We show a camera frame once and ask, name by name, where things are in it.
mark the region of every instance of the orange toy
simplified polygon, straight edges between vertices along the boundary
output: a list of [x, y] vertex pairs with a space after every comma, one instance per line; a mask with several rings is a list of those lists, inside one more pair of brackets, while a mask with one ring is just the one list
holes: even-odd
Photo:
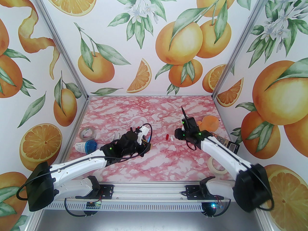
[[213, 115], [206, 115], [201, 121], [197, 121], [200, 131], [215, 132], [219, 127], [219, 120]]

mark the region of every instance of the pink marble surface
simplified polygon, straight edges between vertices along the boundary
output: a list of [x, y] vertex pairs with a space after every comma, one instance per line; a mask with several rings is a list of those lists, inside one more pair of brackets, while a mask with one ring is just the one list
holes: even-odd
[[[219, 118], [220, 126], [215, 133], [228, 139], [211, 96], [92, 97], [79, 131], [92, 126], [97, 133], [96, 141], [103, 145], [112, 141], [114, 132], [122, 135], [130, 127], [136, 128], [148, 122], [153, 127], [152, 147], [143, 158], [91, 171], [80, 178], [94, 175], [99, 181], [181, 181], [201, 180], [213, 175], [207, 167], [210, 155], [199, 149], [192, 151], [185, 142], [174, 138], [174, 130], [181, 127], [181, 106], [196, 121], [205, 115]], [[84, 155], [73, 147], [68, 160]], [[229, 179], [230, 176], [225, 174], [222, 178]]]

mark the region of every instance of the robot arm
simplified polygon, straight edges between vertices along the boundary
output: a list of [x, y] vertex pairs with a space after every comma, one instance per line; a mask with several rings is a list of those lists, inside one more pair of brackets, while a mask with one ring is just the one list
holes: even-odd
[[252, 165], [243, 160], [228, 148], [221, 145], [213, 135], [204, 130], [200, 131], [193, 117], [187, 117], [182, 108], [184, 119], [183, 128], [175, 130], [175, 138], [186, 141], [198, 147], [215, 158], [232, 176], [233, 180], [218, 180], [208, 177], [200, 182], [205, 186], [201, 191], [205, 195], [220, 195], [235, 199], [237, 204], [247, 212], [259, 208], [267, 200], [274, 201], [266, 171], [260, 164]]
[[[74, 180], [74, 178], [89, 171], [119, 163], [123, 159], [143, 157], [151, 148], [152, 137], [151, 131], [149, 142], [143, 139], [149, 132], [144, 125], [135, 131], [131, 128], [119, 140], [114, 140], [84, 157], [51, 166], [48, 166], [47, 162], [39, 164], [17, 191], [17, 198], [28, 200], [30, 211], [40, 210], [55, 199], [75, 196], [95, 198], [100, 191], [100, 185], [95, 176], [88, 176], [81, 180]], [[27, 199], [19, 196], [24, 186], [26, 186]]]

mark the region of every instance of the masking tape roll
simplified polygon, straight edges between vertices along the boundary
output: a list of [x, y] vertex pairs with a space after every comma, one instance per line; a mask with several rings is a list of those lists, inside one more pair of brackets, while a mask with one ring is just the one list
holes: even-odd
[[82, 141], [95, 140], [96, 132], [92, 127], [87, 127], [87, 128], [80, 131], [79, 138]]
[[213, 157], [211, 156], [208, 159], [208, 168], [209, 170], [213, 173], [213, 174], [219, 174], [219, 175], [224, 175], [225, 173], [227, 173], [228, 171], [226, 169], [224, 170], [217, 170], [214, 165], [213, 165]]

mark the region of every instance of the calculator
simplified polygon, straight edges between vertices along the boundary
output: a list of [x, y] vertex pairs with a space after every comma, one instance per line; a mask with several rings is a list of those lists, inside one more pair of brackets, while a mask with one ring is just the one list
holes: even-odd
[[232, 141], [229, 141], [221, 136], [219, 136], [218, 134], [215, 133], [211, 133], [218, 141], [219, 143], [221, 143], [222, 145], [224, 145], [225, 147], [227, 147], [230, 151], [232, 151], [234, 154], [237, 154], [240, 145], [237, 143], [234, 143]]

